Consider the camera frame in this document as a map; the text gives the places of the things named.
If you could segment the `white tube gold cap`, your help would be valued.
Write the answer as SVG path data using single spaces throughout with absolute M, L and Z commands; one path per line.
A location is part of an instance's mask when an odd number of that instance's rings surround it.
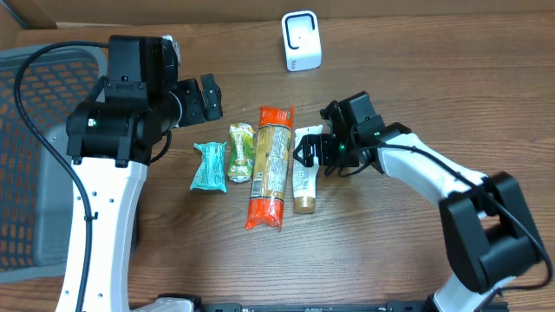
M 308 134 L 321 134 L 323 125 L 298 128 L 295 131 L 294 155 L 303 157 L 303 149 L 297 152 L 302 138 Z M 292 189 L 294 196 L 294 211 L 298 214 L 312 214 L 316 209 L 317 173 L 319 164 L 317 157 L 313 156 L 313 166 L 306 167 L 301 162 L 293 160 Z

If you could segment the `orange pasta package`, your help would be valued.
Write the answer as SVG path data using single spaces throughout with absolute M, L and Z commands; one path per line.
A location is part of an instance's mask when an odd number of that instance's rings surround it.
M 265 224 L 281 229 L 291 153 L 294 109 L 261 107 L 247 230 Z

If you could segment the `green snack pouch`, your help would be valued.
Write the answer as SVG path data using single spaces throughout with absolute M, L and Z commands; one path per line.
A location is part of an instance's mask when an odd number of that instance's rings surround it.
M 231 153 L 227 175 L 236 183 L 249 181 L 254 168 L 254 135 L 251 125 L 234 123 L 230 125 Z

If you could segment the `teal snack packet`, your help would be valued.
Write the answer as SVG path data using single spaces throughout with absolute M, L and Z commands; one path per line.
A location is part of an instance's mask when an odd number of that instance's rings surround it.
M 227 192 L 225 184 L 226 143 L 195 143 L 194 148 L 201 152 L 201 162 L 194 175 L 190 189 Z

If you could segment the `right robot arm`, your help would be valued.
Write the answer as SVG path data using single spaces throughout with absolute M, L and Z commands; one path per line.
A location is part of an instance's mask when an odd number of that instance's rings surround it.
M 467 169 L 426 146 L 409 127 L 385 124 L 365 92 L 332 101 L 320 115 L 330 130 L 301 136 L 293 152 L 298 164 L 324 166 L 325 175 L 372 166 L 439 209 L 452 275 L 415 311 L 501 311 L 496 296 L 543 289 L 552 281 L 552 260 L 512 175 Z

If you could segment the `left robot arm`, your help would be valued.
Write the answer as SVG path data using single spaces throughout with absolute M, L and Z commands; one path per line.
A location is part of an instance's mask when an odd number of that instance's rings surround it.
M 67 154 L 83 189 L 73 217 L 59 311 L 128 311 L 127 278 L 136 207 L 153 146 L 171 130 L 218 120 L 211 74 L 180 80 L 171 36 L 111 36 L 108 78 L 66 122 Z

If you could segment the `white barcode scanner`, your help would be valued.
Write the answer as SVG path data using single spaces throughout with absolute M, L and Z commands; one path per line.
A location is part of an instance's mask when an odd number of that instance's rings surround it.
M 286 67 L 290 72 L 319 68 L 323 51 L 317 15 L 311 10 L 293 11 L 281 20 Z

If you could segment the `grey plastic mesh basket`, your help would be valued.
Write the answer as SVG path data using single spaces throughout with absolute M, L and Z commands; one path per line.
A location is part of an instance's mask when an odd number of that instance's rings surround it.
M 73 214 L 73 182 L 25 126 L 13 89 L 35 46 L 1 54 L 1 281 L 61 276 Z M 100 48 L 56 49 L 33 61 L 21 82 L 24 109 L 60 153 L 67 151 L 66 119 L 107 73 Z

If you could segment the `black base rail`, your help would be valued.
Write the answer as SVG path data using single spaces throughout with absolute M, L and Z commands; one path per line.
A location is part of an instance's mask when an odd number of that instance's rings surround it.
M 432 299 L 426 301 L 390 301 L 383 304 L 338 305 L 242 305 L 237 302 L 203 303 L 200 296 L 177 293 L 160 294 L 158 298 L 187 299 L 194 312 L 433 312 Z

